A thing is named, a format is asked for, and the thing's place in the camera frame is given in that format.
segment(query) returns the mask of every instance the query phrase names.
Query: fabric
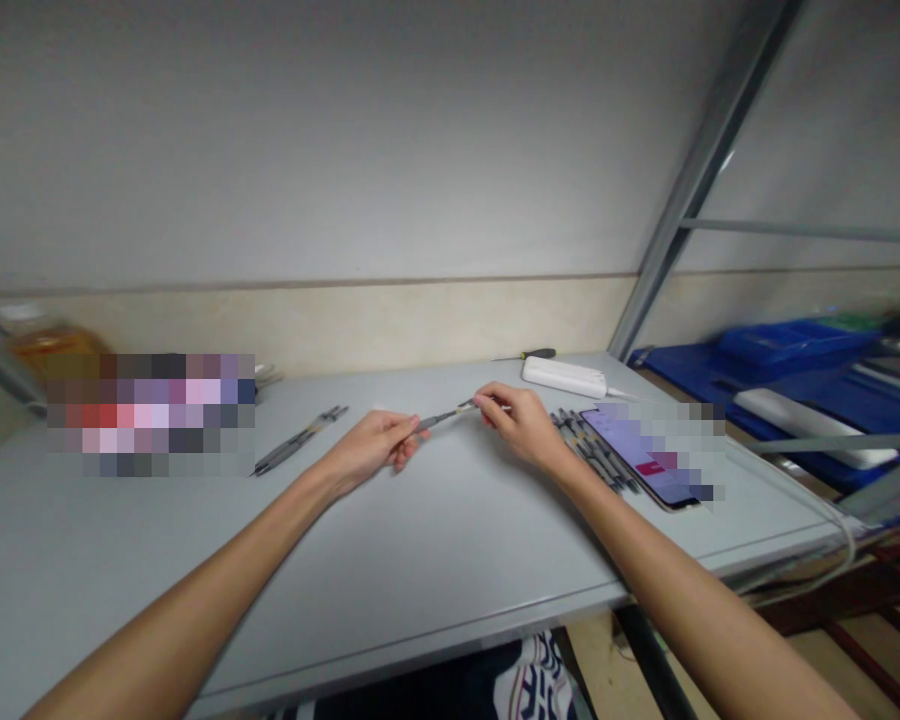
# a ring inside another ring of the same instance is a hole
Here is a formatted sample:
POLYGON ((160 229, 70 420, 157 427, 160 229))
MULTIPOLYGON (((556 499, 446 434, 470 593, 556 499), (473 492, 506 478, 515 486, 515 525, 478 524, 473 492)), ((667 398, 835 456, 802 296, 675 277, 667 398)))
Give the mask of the fabric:
MULTIPOLYGON (((311 707, 306 707, 310 717, 311 707)), ((298 720, 286 708, 266 720, 298 720)), ((576 720, 570 676, 549 631, 316 702, 314 720, 576 720)))

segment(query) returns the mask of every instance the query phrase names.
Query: white cable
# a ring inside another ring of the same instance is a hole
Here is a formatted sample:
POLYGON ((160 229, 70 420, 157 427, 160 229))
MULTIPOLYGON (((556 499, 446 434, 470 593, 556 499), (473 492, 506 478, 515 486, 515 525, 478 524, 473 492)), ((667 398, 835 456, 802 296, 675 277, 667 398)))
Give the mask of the white cable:
MULTIPOLYGON (((739 445, 739 443, 736 443, 736 441, 732 440, 731 438, 728 438, 728 440, 739 445)), ((803 493, 805 497, 812 498, 814 501, 813 502, 814 508, 820 508, 822 506, 826 510, 826 515, 828 516, 828 519, 831 520, 843 532, 843 536, 846 539, 846 547, 847 547, 847 556, 844 558, 843 562, 841 562, 837 567, 833 568, 832 570, 830 570, 830 571, 824 573, 823 575, 821 575, 820 577, 818 577, 809 586, 801 587, 797 590, 794 590, 793 592, 786 593, 784 595, 779 595, 779 596, 775 596, 773 598, 769 598, 769 599, 767 599, 763 602, 757 603, 753 606, 753 607, 761 607, 763 605, 769 605, 771 603, 780 602, 781 600, 789 600, 791 598, 795 598, 800 595, 804 595, 808 592, 813 592, 814 590, 817 590, 817 589, 823 587, 831 580, 839 577, 840 575, 843 575, 851 567, 853 567, 853 563, 856 561, 857 540, 856 540, 856 538, 854 538, 853 531, 850 529, 850 526, 847 524, 847 516, 839 508, 837 508, 833 503, 831 503, 829 500, 826 500, 825 498, 820 497, 819 495, 814 493, 812 490, 809 490, 808 488, 804 487, 802 484, 797 482, 797 480, 795 480, 794 478, 792 478, 789 475, 787 475, 786 473, 784 473, 783 470, 778 468, 776 465, 773 465, 773 463, 769 462, 768 460, 760 458, 758 455, 754 455, 754 457, 757 457, 758 459, 760 459, 763 462, 767 463, 768 465, 772 466, 773 469, 776 471, 774 473, 775 475, 777 473, 779 473, 779 474, 783 475, 784 477, 786 477, 787 478, 787 484, 786 484, 787 488, 796 486, 800 489, 800 492, 803 493)), ((769 484, 775 485, 777 487, 777 489, 780 490, 781 492, 786 492, 780 484, 775 484, 775 483, 769 483, 769 484)), ((751 588, 743 590, 743 592, 746 592, 746 591, 752 590, 752 589, 753 588, 751 587, 751 588)))
POLYGON ((625 393, 623 390, 617 390, 616 388, 607 388, 607 397, 618 397, 622 400, 626 400, 627 402, 663 402, 662 400, 651 400, 650 398, 645 398, 640 395, 631 395, 630 393, 625 393))

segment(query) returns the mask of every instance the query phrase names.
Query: cooking oil bottle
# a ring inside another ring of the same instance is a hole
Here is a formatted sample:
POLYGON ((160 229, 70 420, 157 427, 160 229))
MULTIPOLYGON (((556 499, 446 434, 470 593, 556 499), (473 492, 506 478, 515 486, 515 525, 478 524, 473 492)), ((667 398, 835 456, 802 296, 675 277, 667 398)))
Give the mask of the cooking oil bottle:
POLYGON ((104 355, 113 352, 94 333, 48 314, 35 303, 4 305, 0 307, 0 316, 10 333, 10 351, 43 384, 47 381, 47 358, 51 355, 104 355))

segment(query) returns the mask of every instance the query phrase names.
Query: white power bank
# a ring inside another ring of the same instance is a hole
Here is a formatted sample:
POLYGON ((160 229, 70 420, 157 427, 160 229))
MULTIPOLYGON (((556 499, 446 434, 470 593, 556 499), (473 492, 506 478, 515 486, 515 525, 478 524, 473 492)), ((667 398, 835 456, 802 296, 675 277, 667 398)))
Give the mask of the white power bank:
POLYGON ((602 372, 556 360, 529 357, 523 362, 521 377, 537 385, 592 398, 602 398, 607 394, 607 378, 602 372))
MULTIPOLYGON (((733 398, 744 410, 749 410, 771 425, 776 425, 794 437, 849 437, 863 435, 829 415, 801 405, 796 400, 768 388, 745 390, 733 398)), ((831 450, 827 455, 858 470, 870 470, 897 457, 896 450, 831 450)))

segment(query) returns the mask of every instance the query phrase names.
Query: smartphone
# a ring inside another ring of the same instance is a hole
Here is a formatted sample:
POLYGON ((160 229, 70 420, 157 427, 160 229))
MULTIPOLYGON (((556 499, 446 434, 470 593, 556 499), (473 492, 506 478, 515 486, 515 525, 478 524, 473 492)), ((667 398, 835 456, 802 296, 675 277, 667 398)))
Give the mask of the smartphone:
POLYGON ((644 452, 640 436, 631 430, 631 423, 618 420, 599 410, 585 410, 580 416, 594 432, 607 441, 626 463, 651 497, 665 510, 682 510, 700 501, 690 494, 690 488, 644 452))

